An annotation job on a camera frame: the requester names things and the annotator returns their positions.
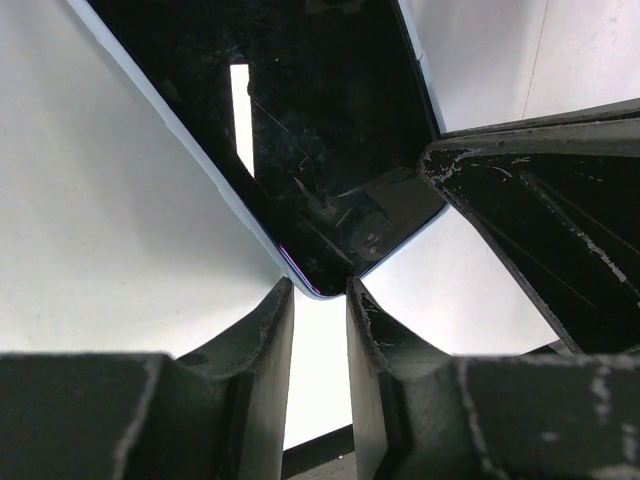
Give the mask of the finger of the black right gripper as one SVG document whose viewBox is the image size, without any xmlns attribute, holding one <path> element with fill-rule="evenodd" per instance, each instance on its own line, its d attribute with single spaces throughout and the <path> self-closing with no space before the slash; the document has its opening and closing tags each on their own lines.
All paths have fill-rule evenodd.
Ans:
<svg viewBox="0 0 640 480">
<path fill-rule="evenodd" d="M 639 103 L 455 131 L 417 167 L 569 351 L 639 350 Z"/>
</svg>

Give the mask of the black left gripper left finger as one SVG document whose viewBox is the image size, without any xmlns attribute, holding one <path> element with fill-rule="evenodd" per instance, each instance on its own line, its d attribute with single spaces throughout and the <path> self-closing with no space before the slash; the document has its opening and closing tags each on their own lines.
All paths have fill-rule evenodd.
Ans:
<svg viewBox="0 0 640 480">
<path fill-rule="evenodd" d="M 1 357 L 5 479 L 276 479 L 294 289 L 179 358 L 162 353 Z"/>
</svg>

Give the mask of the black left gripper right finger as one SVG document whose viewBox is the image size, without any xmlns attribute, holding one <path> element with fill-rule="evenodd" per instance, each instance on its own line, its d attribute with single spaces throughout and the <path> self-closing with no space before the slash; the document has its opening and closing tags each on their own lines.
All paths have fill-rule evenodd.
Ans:
<svg viewBox="0 0 640 480">
<path fill-rule="evenodd" d="M 639 360 L 451 356 L 346 287 L 361 479 L 635 479 Z"/>
</svg>

